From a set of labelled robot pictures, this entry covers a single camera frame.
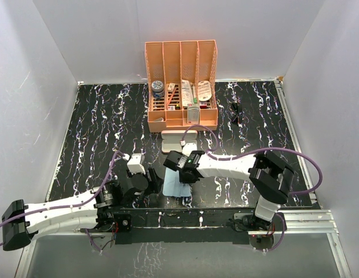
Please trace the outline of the blue cleaning cloth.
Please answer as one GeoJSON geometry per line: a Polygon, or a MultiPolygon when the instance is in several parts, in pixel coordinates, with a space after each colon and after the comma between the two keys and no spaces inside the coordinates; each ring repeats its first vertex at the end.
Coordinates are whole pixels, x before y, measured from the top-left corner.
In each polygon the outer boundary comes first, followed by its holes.
{"type": "Polygon", "coordinates": [[[166,197],[191,197],[191,186],[180,182],[179,172],[166,168],[163,195],[166,197]]]}

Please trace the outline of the pink glasses case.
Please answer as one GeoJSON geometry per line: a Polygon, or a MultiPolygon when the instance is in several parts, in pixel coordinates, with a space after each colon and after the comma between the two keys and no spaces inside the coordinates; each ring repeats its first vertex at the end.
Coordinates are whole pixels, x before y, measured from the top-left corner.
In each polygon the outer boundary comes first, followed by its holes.
{"type": "Polygon", "coordinates": [[[164,130],[161,132],[162,152],[168,154],[170,151],[181,153],[180,141],[195,141],[197,143],[197,131],[190,130],[185,134],[184,130],[164,130]]]}

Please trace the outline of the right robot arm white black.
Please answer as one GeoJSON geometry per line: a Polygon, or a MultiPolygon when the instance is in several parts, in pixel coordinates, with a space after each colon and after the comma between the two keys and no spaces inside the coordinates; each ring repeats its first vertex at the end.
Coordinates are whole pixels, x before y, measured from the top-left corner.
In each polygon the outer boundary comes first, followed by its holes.
{"type": "Polygon", "coordinates": [[[170,151],[164,166],[179,174],[179,181],[194,184],[202,178],[222,177],[244,180],[253,184],[259,199],[251,215],[233,218],[234,229],[269,231],[279,208],[287,203],[294,169],[272,151],[260,151],[241,158],[192,151],[185,155],[170,151]]]}

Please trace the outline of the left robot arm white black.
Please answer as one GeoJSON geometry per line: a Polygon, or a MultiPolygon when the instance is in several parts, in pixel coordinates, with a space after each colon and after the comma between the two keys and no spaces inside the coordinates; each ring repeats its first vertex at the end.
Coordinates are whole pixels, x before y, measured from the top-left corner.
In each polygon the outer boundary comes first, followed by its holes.
{"type": "Polygon", "coordinates": [[[127,173],[124,183],[110,180],[101,188],[74,197],[38,204],[15,200],[1,217],[0,247],[4,251],[18,250],[39,237],[74,229],[128,232],[132,217],[118,211],[131,206],[139,197],[159,193],[163,182],[155,169],[150,168],[145,174],[127,173]]]}

